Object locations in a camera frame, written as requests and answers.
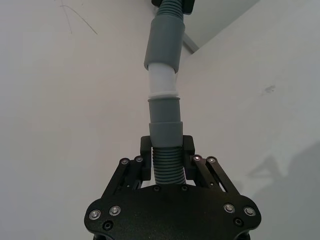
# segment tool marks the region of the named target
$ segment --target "white wall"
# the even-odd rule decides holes
[[[145,1],[0,2],[0,239],[89,240],[83,219],[149,132]],[[183,52],[183,58],[189,55]]]
[[[251,239],[319,238],[319,9],[261,0],[180,72],[184,132],[261,210]]]

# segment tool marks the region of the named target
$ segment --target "white pipe section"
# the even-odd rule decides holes
[[[151,63],[149,71],[149,98],[163,96],[177,97],[175,70],[163,63]]]

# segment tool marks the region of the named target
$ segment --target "pipe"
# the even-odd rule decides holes
[[[144,60],[150,81],[150,138],[156,184],[185,184],[183,123],[176,90],[185,32],[183,0],[162,0]]]

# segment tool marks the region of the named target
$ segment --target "black metal plate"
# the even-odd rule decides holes
[[[224,210],[224,205],[235,206],[234,213]],[[120,206],[121,212],[111,216],[112,206]],[[245,207],[252,207],[256,215],[248,216]],[[101,217],[90,220],[92,210],[101,211]],[[234,221],[240,218],[243,226]],[[106,221],[113,228],[104,230]],[[181,185],[154,186],[128,193],[120,193],[93,202],[88,208],[84,224],[95,235],[107,240],[234,240],[259,226],[261,214],[255,203],[242,195],[234,195],[215,189]]]

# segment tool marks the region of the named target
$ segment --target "gray pipe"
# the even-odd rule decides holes
[[[162,0],[151,23],[144,60],[162,63],[179,71],[185,32],[183,0]],[[153,147],[153,168],[157,184],[186,183],[182,159],[183,123],[178,97],[157,96],[149,100],[150,138]]]

